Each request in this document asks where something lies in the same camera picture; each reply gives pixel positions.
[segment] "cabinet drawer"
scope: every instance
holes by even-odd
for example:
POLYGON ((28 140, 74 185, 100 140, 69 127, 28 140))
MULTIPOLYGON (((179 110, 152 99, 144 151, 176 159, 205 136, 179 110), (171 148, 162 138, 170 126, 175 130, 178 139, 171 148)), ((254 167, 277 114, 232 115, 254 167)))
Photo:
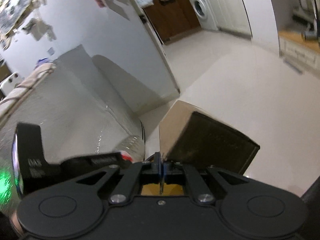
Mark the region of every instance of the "cabinet drawer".
POLYGON ((320 70, 320 55, 318 55, 316 58, 316 69, 320 70))
POLYGON ((296 57, 299 61, 306 63, 311 67, 316 66, 316 53, 313 53, 291 42, 286 42, 285 50, 288 54, 296 57))
POLYGON ((283 38, 279 38, 279 42, 280 42, 280 50, 282 51, 282 52, 285 52, 285 43, 286 43, 286 41, 285 41, 285 39, 283 39, 283 38))

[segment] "washing machine door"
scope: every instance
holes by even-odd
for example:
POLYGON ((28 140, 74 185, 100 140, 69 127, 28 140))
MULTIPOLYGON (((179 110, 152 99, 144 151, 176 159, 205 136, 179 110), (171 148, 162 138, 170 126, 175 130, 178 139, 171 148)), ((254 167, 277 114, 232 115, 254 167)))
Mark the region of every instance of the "washing machine door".
POLYGON ((208 18, 208 9, 203 0, 192 0, 192 6, 201 20, 206 20, 208 18))

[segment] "green light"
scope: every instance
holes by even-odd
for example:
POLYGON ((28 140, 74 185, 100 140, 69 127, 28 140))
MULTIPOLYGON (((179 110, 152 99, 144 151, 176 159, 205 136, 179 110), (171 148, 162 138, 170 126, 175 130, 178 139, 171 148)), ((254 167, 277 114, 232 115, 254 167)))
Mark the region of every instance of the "green light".
POLYGON ((18 178, 14 178, 14 183, 16 184, 16 186, 19 186, 19 179, 18 178))
POLYGON ((0 204, 6 204, 11 199, 11 175, 7 171, 0 171, 0 204))

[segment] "kitchen counter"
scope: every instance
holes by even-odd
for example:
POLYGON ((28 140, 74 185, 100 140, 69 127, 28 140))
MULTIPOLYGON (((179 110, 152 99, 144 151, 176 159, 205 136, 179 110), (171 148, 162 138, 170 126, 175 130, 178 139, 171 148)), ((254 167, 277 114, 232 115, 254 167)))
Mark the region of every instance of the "kitchen counter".
POLYGON ((312 51, 320 54, 320 47, 318 41, 305 41, 303 40, 300 33, 292 32, 292 31, 280 31, 278 32, 279 37, 285 40, 293 41, 300 46, 311 49, 312 51))

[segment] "yellow component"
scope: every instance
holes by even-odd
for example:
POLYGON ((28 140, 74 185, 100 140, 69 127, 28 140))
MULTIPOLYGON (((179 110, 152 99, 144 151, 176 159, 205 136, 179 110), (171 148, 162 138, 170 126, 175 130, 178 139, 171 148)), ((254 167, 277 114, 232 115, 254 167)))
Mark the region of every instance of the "yellow component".
MULTIPOLYGON (((142 187, 141 195, 143 196, 159 196, 160 184, 147 184, 142 187)), ((183 188, 178 184, 164 184, 162 196, 181 196, 183 188)))

